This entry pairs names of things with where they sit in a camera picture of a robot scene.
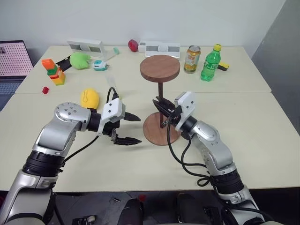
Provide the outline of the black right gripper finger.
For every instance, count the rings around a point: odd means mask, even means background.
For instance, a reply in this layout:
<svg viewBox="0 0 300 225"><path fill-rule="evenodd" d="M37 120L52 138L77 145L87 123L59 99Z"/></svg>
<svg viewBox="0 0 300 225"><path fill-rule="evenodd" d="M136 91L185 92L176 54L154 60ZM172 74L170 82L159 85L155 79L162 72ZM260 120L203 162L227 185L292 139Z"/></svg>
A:
<svg viewBox="0 0 300 225"><path fill-rule="evenodd" d="M164 97L156 96L157 99L157 109L159 110L174 110L176 108L175 104L165 99Z"/></svg>
<svg viewBox="0 0 300 225"><path fill-rule="evenodd" d="M160 113L164 116L170 116L170 107L167 100L152 100L154 106L158 109Z"/></svg>

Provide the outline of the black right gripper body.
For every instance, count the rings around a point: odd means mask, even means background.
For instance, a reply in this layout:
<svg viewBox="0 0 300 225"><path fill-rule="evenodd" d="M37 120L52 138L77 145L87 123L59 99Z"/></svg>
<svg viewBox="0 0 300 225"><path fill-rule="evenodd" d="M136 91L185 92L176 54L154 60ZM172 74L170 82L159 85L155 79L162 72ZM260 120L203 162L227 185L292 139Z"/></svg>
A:
<svg viewBox="0 0 300 225"><path fill-rule="evenodd" d="M181 119L181 113L182 113L182 108L181 106L177 107L169 107L166 109L164 115L166 117L171 118L171 124L175 127L178 125L180 119Z"/></svg>

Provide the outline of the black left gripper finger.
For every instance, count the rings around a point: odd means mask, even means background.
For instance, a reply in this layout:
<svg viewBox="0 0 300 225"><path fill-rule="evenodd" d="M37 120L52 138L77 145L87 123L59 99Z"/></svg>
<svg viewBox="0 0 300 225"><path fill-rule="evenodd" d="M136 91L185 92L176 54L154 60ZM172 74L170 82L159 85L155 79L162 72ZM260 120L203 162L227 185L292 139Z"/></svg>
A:
<svg viewBox="0 0 300 225"><path fill-rule="evenodd" d="M116 145L124 145L124 146L129 146L129 145L136 145L141 143L141 140L138 140L136 138L132 138L132 137L125 137L125 138L121 138L116 136L115 139L113 140L113 143Z"/></svg>
<svg viewBox="0 0 300 225"><path fill-rule="evenodd" d="M123 119L126 121L141 121L141 119L138 116L129 112L125 112L125 116Z"/></svg>

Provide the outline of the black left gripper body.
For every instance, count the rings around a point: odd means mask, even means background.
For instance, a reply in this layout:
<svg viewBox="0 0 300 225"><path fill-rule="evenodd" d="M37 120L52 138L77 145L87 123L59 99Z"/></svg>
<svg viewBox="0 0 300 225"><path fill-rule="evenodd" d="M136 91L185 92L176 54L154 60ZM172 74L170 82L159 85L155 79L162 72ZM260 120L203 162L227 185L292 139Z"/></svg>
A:
<svg viewBox="0 0 300 225"><path fill-rule="evenodd" d="M103 128L102 134L107 135L111 138L112 142L118 141L117 129L120 127L120 121L107 122Z"/></svg>

